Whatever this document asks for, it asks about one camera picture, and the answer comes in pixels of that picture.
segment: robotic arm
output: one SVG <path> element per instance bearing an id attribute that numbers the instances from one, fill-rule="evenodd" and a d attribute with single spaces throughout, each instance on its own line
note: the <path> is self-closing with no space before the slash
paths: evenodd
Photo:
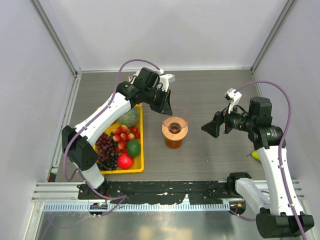
<path id="1" fill-rule="evenodd" d="M 287 162 L 286 143 L 282 147 L 283 165 L 279 165 L 278 148 L 283 131 L 272 125 L 272 104 L 268 98 L 253 97 L 250 100 L 249 111 L 246 112 L 237 105 L 241 98 L 240 92 L 229 89 L 225 98 L 228 107 L 217 111 L 211 122 L 202 126 L 202 130 L 218 138 L 220 126 L 225 125 L 224 133 L 232 129 L 248 133 L 249 140 L 258 152 L 264 169 L 269 189 L 269 199 L 256 187 L 250 175 L 246 172 L 231 173 L 227 182 L 235 195 L 241 195 L 252 207 L 256 214 L 256 225 L 263 238 L 297 237 L 301 235 L 295 220 L 292 206 L 298 214 L 303 230 L 306 232 L 314 226 L 312 215 L 304 214 L 304 210 L 296 196 Z M 284 169 L 288 190 L 292 197 L 292 204 L 286 194 L 283 184 L 281 168 Z"/>
<path id="2" fill-rule="evenodd" d="M 62 151 L 65 152 L 69 142 L 86 124 L 97 117 L 101 109 L 107 105 L 109 109 L 98 116 L 72 143 L 67 156 L 81 171 L 85 179 L 100 194 L 106 192 L 107 182 L 100 173 L 96 164 L 98 155 L 93 149 L 93 145 L 99 136 L 117 118 L 129 111 L 136 104 L 146 103 L 150 108 L 161 114 L 172 115 L 170 106 L 169 84 L 175 81 L 172 74 L 163 74 L 152 71 L 146 67 L 138 71 L 132 79 L 124 81 L 117 86 L 115 97 L 109 104 L 111 97 L 86 120 L 76 125 L 74 128 L 66 126 L 62 130 Z"/>

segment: white backdrop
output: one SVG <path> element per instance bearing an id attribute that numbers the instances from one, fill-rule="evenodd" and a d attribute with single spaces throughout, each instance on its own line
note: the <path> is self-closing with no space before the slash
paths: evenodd
<path id="1" fill-rule="evenodd" d="M 171 69 L 251 67 L 286 0 L 41 2 L 82 70 L 116 70 L 132 58 Z"/>
<path id="2" fill-rule="evenodd" d="M 292 102 L 291 126 L 286 138 L 287 159 L 298 179 L 320 238 L 320 1 L 298 0 L 256 70 L 258 80 L 279 83 Z M 273 124 L 284 129 L 286 99 L 274 87 L 261 84 L 273 103 Z"/>
<path id="3" fill-rule="evenodd" d="M 28 0 L 0 7 L 0 239 L 21 240 L 73 76 Z"/>

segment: wood grain surface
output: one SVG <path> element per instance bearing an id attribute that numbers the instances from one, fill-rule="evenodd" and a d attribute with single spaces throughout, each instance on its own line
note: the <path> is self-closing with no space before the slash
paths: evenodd
<path id="1" fill-rule="evenodd" d="M 188 134 L 178 149 L 169 149 L 162 133 L 162 117 L 144 105 L 144 172 L 136 174 L 110 174 L 115 181 L 170 181 L 170 180 L 226 180 L 229 173 L 248 172 L 255 180 L 265 180 L 259 161 L 247 156 L 253 144 L 245 132 L 232 130 L 228 135 L 220 129 L 215 139 L 201 130 L 216 111 L 228 105 L 224 93 L 253 81 L 249 70 L 170 71 L 176 81 L 170 85 L 171 106 L 187 110 Z M 121 81 L 129 72 L 122 73 Z M 77 93 L 70 126 L 85 120 L 101 106 L 114 89 L 117 73 L 84 73 Z M 257 96 L 254 85 L 241 91 L 240 105 L 249 107 L 251 97 Z M 69 176 L 75 169 L 67 162 Z M 62 163 L 56 181 L 64 181 Z"/>

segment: yellow bin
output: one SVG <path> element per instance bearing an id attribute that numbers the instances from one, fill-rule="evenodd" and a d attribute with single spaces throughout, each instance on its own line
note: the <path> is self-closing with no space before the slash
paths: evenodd
<path id="1" fill-rule="evenodd" d="M 100 171 L 101 174 L 132 174 L 132 173 L 141 173 L 145 169 L 145 161 L 144 161 L 144 110 L 142 104 L 138 104 L 135 106 L 139 113 L 139 121 L 136 126 L 140 132 L 140 139 L 137 141 L 141 145 L 141 153 L 140 155 L 134 158 L 133 165 L 128 169 L 121 169 L 117 167 L 114 171 Z M 120 127 L 120 123 L 116 121 L 114 124 L 111 124 L 104 132 L 110 136 L 113 129 Z M 93 145 L 93 149 L 97 152 L 98 148 L 96 145 Z"/>

